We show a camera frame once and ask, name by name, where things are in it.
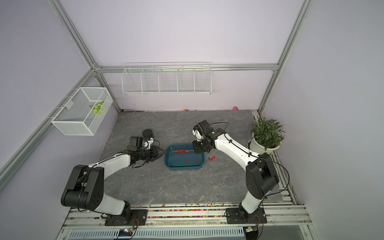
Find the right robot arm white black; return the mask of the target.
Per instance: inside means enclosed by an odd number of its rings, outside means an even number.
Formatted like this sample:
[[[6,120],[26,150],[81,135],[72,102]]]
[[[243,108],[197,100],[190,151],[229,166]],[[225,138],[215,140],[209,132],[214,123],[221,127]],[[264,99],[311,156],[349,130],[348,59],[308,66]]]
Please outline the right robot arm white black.
[[[275,165],[268,154],[260,155],[252,152],[228,134],[211,132],[208,135],[201,135],[195,130],[193,135],[196,138],[193,141],[196,153],[216,149],[231,157],[244,169],[248,192],[241,202],[242,211],[248,214],[255,212],[262,200],[280,182]]]

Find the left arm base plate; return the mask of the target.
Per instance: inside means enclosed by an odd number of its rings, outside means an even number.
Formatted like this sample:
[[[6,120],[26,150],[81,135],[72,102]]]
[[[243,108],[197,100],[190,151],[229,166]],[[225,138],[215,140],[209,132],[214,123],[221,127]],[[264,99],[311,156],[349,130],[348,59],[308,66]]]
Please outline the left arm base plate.
[[[144,226],[147,221],[148,210],[146,209],[131,209],[127,215],[107,215],[105,226]]]

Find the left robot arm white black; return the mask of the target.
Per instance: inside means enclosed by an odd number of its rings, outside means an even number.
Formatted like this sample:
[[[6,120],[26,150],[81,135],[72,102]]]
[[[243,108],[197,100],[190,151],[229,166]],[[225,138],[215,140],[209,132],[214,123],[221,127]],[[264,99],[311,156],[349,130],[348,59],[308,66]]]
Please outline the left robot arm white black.
[[[82,211],[129,218],[130,203],[108,196],[105,193],[105,179],[122,169],[134,166],[137,161],[146,164],[164,154],[164,149],[152,146],[146,150],[120,151],[98,163],[77,165],[73,168],[63,191],[61,204]]]

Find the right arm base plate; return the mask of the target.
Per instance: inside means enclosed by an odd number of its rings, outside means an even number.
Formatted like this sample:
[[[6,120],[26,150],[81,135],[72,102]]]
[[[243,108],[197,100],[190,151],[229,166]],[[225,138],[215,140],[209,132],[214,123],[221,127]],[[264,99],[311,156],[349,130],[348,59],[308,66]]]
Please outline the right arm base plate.
[[[267,217],[264,208],[257,208],[253,213],[249,214],[242,208],[227,208],[224,216],[227,224],[266,224]]]

